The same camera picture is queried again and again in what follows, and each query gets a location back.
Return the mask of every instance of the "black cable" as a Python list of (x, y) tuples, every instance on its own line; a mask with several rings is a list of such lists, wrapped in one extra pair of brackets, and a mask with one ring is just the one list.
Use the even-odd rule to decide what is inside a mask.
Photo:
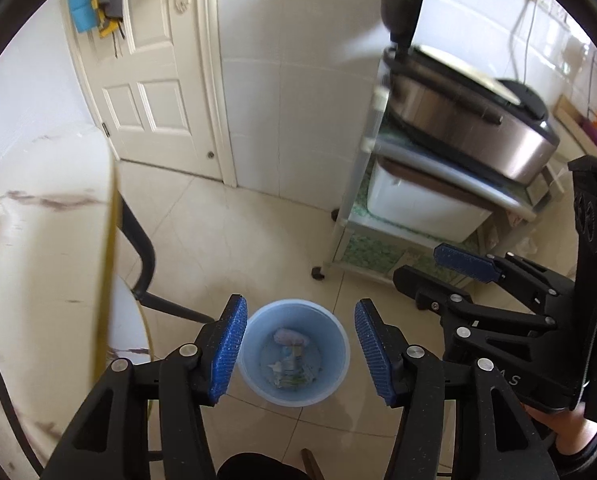
[(5, 416), (7, 417), (7, 421), (10, 423), (10, 427), (12, 428), (12, 432), (16, 437), (16, 441), (18, 442), (19, 446), (21, 446), (22, 452), (27, 457), (27, 460), (30, 461), (30, 465), (34, 468), (34, 471), (37, 473), (38, 476), (43, 473), (43, 466), (38, 460), (38, 457), (34, 453), (32, 446), (30, 445), (27, 437), (25, 436), (25, 432), (22, 429), (21, 422), (16, 416), (16, 411), (14, 410), (14, 406), (12, 404), (12, 399), (10, 399), (10, 394), (7, 392), (7, 387), (5, 386), (5, 381), (3, 380), (3, 376), (1, 375), (0, 371), (0, 403), (3, 407), (3, 411), (5, 412)]

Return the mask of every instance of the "blue bucket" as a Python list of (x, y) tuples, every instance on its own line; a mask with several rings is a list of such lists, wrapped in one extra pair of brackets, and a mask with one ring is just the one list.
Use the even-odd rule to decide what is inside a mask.
[[(277, 388), (263, 373), (261, 354), (279, 328), (308, 336), (309, 346), (315, 345), (320, 354), (317, 378), (297, 390)], [(341, 385), (349, 368), (349, 340), (338, 319), (322, 306), (305, 300), (275, 301), (248, 319), (238, 368), (248, 386), (263, 399), (291, 408), (309, 406)]]

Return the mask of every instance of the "white wall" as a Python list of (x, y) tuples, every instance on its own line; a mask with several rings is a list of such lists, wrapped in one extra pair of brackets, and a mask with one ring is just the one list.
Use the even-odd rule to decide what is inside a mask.
[[(389, 35), (380, 0), (218, 0), (224, 85), (238, 184), (324, 209), (339, 205)], [(497, 77), (523, 78), (533, 4), (424, 0), (414, 38)], [(587, 107), (589, 64), (566, 78), (580, 42), (541, 9), (527, 83), (548, 105)], [(597, 108), (597, 73), (591, 106)]]
[(48, 0), (0, 56), (0, 158), (19, 138), (91, 123), (69, 55), (59, 0)]

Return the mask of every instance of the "door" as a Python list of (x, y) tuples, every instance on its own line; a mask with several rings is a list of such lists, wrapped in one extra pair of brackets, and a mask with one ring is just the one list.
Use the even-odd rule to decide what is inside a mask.
[(195, 0), (124, 0), (123, 31), (77, 34), (85, 74), (120, 158), (221, 178)]

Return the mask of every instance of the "white storage box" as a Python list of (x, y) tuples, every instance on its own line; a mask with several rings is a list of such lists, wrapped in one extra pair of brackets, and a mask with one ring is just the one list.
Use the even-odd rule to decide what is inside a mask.
[(367, 209), (379, 218), (452, 242), (462, 242), (491, 214), (480, 197), (391, 160), (374, 165)]

